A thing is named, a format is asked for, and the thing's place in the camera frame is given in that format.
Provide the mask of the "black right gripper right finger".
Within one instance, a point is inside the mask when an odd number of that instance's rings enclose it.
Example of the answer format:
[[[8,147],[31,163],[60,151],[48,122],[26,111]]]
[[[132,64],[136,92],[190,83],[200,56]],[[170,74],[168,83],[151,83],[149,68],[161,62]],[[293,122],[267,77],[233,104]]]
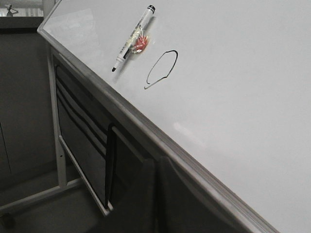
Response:
[[[159,160],[159,225],[163,233],[239,233],[185,185],[168,157]]]

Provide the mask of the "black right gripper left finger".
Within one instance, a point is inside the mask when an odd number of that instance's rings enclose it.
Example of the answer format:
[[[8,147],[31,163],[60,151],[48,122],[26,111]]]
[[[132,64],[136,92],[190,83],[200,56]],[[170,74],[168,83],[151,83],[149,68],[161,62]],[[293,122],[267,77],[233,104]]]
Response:
[[[137,178],[120,203],[97,226],[98,233],[152,233],[154,231],[156,167],[143,162]]]

